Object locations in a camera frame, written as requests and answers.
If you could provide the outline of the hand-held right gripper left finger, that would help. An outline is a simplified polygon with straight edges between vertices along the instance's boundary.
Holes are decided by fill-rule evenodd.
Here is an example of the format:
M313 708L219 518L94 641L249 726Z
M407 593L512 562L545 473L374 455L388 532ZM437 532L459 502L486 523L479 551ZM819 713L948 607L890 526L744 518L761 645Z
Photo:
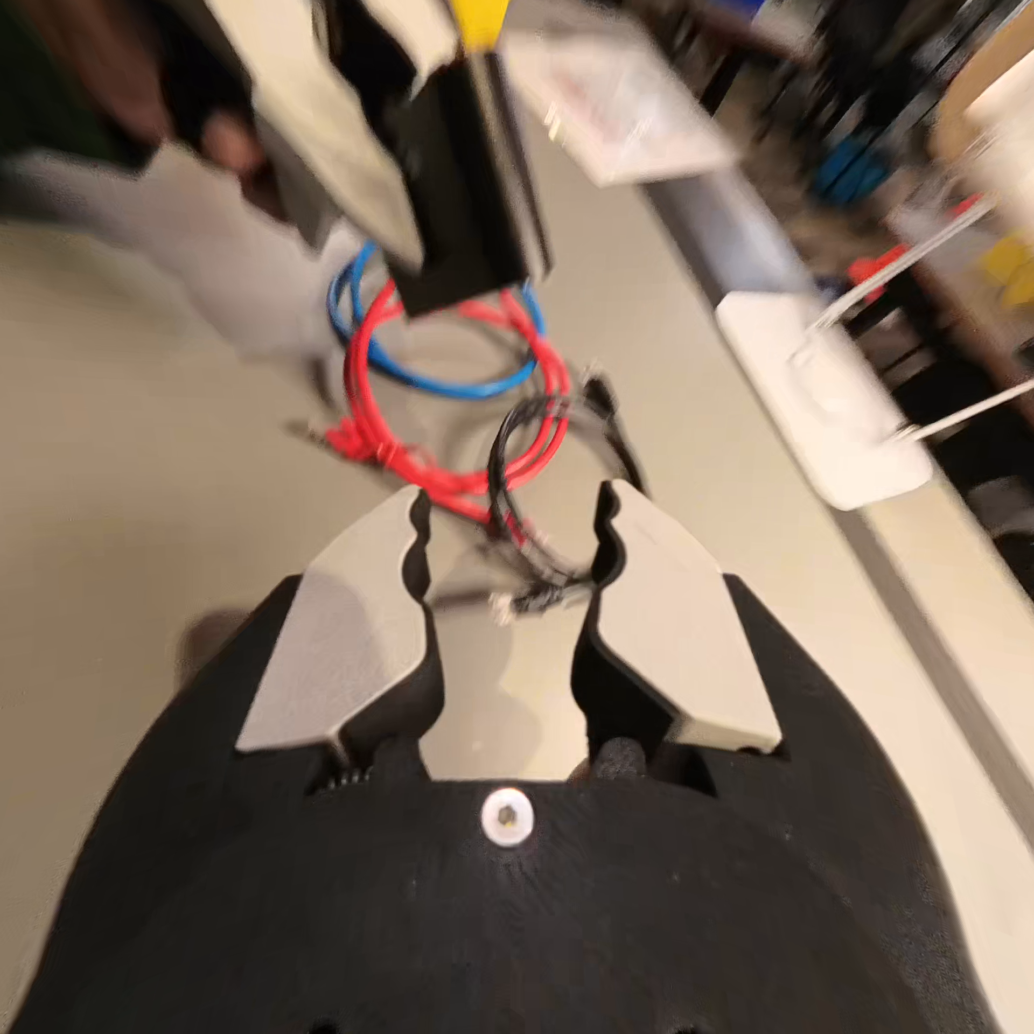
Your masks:
M398 490L302 575L236 740L239 752L420 741L444 709L427 546L431 500Z

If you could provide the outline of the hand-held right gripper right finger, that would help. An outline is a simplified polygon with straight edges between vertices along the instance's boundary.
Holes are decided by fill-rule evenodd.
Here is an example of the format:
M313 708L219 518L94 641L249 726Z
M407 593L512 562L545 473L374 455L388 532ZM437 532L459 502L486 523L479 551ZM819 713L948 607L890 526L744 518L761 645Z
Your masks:
M598 546L572 655L588 752L630 740L774 753L780 722L715 559L624 480L602 482Z

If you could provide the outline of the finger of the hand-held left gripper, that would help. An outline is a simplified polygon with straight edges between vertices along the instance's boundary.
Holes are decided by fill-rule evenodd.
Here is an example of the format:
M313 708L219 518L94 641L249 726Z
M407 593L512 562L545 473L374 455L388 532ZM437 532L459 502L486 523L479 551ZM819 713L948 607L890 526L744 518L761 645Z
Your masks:
M309 247L321 251L346 220L420 270L425 251L403 173L334 60L345 42L339 2L206 6L241 65L283 209Z
M457 59L462 39L446 1L361 1L372 22L373 73L388 80L428 80Z

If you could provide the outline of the black ethernet port box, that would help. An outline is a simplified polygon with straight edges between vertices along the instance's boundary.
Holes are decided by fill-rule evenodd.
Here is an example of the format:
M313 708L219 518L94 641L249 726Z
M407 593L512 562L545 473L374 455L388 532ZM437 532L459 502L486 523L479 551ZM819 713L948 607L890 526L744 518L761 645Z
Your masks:
M501 55L438 68L387 117L422 244L417 271L387 266L404 310L421 318L527 281L553 253Z

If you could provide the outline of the person's left forearm grey sleeve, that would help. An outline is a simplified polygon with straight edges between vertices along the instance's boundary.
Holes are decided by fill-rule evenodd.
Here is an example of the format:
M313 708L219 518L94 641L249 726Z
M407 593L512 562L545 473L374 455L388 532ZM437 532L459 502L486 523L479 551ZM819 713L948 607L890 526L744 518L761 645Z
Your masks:
M332 278L363 241L345 219L311 249L254 207L228 173L180 148L143 172L33 150L2 161L2 209L84 230L145 257L239 352L324 358L339 352L327 316Z

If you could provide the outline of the person's left hand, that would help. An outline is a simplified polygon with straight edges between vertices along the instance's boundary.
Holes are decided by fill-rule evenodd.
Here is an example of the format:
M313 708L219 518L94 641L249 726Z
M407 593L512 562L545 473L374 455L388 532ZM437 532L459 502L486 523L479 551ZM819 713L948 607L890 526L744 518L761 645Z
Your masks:
M244 201L279 223L288 221L272 164L250 124L233 112L214 111L202 129L201 154L236 180Z

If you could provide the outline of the clear plastic packet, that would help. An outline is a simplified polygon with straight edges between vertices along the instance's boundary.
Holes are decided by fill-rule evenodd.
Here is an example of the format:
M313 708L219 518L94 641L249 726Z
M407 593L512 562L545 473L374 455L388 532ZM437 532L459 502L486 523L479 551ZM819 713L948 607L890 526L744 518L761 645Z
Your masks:
M550 141L596 187L698 177L737 164L735 145L651 44L516 32L501 55Z

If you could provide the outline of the white power strip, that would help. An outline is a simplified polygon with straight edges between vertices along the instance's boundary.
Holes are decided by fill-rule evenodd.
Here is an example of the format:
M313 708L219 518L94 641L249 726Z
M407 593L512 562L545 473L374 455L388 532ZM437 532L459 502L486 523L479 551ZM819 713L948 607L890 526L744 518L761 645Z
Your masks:
M838 511L905 496L934 475L899 438L891 395L847 331L806 294L730 292L715 322L817 495Z

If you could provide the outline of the red plastic object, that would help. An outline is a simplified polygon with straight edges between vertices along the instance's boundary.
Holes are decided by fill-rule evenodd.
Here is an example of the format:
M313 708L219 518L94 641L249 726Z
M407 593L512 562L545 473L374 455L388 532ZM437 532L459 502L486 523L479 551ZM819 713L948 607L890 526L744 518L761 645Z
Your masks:
M852 262L846 271L848 282L852 288L870 279L876 273L880 273L886 266L900 260L910 247L904 244L896 245L894 249L876 256L862 256Z

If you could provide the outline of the blue plastic object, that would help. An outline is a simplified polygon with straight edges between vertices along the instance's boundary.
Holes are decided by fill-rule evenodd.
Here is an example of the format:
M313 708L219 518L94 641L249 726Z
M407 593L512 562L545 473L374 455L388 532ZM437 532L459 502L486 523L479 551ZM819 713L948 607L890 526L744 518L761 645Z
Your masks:
M812 194L847 209L869 198L892 172L876 133L853 133L830 149L811 181Z

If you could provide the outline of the yellow plastic object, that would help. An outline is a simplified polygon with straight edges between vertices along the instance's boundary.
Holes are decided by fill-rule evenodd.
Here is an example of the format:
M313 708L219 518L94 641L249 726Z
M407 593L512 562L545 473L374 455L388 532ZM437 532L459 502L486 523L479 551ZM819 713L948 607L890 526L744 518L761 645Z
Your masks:
M977 265L997 290L1002 308L1033 306L1033 252L1022 236L1011 234L997 240Z

